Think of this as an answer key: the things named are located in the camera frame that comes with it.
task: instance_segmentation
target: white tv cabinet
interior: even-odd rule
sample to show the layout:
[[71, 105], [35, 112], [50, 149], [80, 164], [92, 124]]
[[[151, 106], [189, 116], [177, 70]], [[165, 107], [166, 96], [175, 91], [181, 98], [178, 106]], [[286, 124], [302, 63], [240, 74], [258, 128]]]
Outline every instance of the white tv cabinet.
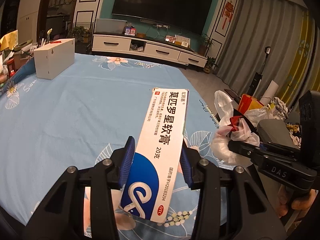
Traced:
[[[130, 50], [131, 42], [138, 40], [143, 44], [143, 51]], [[168, 42], [155, 41], [153, 39], [144, 39], [135, 36], [124, 36], [121, 34], [93, 34], [92, 53], [101, 54], [107, 52], [108, 54], [128, 54], [135, 57], [147, 57], [152, 59], [164, 60], [181, 65], [194, 65], [196, 67], [204, 67], [207, 58], [201, 56], [182, 46], [174, 46]]]

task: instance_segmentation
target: human hand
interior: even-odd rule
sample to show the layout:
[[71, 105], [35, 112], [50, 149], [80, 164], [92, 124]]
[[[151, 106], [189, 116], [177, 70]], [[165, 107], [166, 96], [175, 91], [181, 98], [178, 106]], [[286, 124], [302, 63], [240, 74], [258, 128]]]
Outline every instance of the human hand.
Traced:
[[[312, 189], [308, 195], [296, 198], [292, 204], [291, 208], [294, 210], [301, 210], [302, 212], [299, 214], [298, 218], [304, 217], [308, 210], [310, 209], [311, 205], [313, 204], [314, 200], [316, 198], [316, 191]], [[289, 194], [285, 189], [284, 185], [281, 185], [279, 192], [278, 192], [278, 198], [276, 203], [276, 213], [278, 217], [283, 217], [288, 212], [288, 205], [289, 202]]]

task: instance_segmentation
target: white box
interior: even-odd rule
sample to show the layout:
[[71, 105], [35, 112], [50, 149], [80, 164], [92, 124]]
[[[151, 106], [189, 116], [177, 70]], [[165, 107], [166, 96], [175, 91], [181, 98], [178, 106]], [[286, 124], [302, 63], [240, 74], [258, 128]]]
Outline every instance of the white box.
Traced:
[[153, 89], [122, 193], [124, 211], [165, 222], [180, 161], [187, 104], [188, 90]]
[[33, 53], [37, 77], [52, 80], [75, 62], [75, 39], [60, 39]]

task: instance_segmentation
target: gray plastic container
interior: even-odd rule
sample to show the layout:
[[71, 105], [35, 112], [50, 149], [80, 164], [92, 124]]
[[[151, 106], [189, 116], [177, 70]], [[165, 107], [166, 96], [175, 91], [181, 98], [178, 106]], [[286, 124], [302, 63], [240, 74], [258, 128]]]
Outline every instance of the gray plastic container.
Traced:
[[115, 19], [96, 19], [96, 33], [123, 33], [127, 21]]

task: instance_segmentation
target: blue logo on box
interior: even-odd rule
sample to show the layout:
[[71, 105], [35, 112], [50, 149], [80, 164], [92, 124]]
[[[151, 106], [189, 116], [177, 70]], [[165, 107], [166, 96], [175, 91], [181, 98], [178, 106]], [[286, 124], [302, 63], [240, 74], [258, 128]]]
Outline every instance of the blue logo on box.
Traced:
[[121, 207], [126, 212], [150, 220], [158, 190], [159, 178], [155, 167], [145, 156], [135, 153]]

